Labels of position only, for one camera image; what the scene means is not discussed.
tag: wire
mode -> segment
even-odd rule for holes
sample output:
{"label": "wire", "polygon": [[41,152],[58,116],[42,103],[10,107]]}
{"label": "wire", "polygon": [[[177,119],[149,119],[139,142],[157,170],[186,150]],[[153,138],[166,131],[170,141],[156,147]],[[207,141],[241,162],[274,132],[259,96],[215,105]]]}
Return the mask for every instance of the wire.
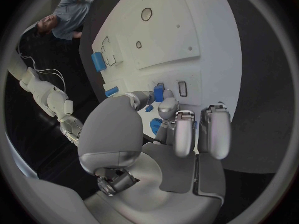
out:
{"label": "wire", "polygon": [[[61,74],[60,71],[58,71],[58,70],[56,70],[54,68],[44,69],[44,70],[37,70],[35,60],[31,56],[22,56],[22,53],[20,52],[20,42],[18,43],[18,47],[17,48],[18,48],[18,53],[19,53],[19,55],[22,58],[24,58],[24,59],[29,59],[30,58],[32,60],[32,62],[33,62],[33,68],[34,68],[35,71],[37,71],[39,73],[42,73],[42,74],[54,74],[54,75],[58,76],[62,80],[62,82],[63,82],[64,93],[66,93],[65,81],[64,81],[63,75]],[[57,71],[59,73],[59,75],[57,73],[54,73],[54,72],[43,72],[43,71],[49,71],[49,70]]]}

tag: white panel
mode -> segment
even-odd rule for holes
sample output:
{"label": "white panel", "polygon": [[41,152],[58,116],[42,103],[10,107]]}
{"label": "white panel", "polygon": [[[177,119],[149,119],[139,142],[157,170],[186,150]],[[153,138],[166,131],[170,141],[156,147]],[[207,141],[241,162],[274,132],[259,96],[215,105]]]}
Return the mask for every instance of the white panel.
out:
{"label": "white panel", "polygon": [[[163,73],[156,73],[138,78],[140,88],[147,91],[153,91],[154,87],[163,82],[165,89],[172,90],[174,97],[186,105],[201,105],[201,72],[200,70],[174,70]],[[179,93],[178,82],[185,81],[187,86],[187,96],[182,97]]]}
{"label": "white panel", "polygon": [[119,91],[115,93],[116,94],[121,94],[121,93],[125,93],[128,92],[126,84],[124,82],[123,79],[118,79],[118,80],[114,80],[108,83],[103,84],[104,90],[107,91],[113,87],[117,86]]}
{"label": "white panel", "polygon": [[[152,10],[148,21],[141,18],[145,8]],[[123,15],[121,23],[138,69],[200,54],[185,0],[138,0]],[[138,41],[142,45],[140,49],[136,47]]]}

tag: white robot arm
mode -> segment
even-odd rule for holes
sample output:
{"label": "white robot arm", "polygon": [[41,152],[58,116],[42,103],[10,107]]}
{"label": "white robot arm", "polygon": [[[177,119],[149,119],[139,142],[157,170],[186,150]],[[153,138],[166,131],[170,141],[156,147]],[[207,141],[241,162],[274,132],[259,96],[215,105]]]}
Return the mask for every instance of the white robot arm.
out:
{"label": "white robot arm", "polygon": [[16,51],[8,70],[20,81],[22,88],[33,94],[34,100],[49,116],[57,117],[61,132],[78,146],[83,125],[72,116],[73,101],[66,93],[48,81],[41,81],[38,73],[27,67]]}

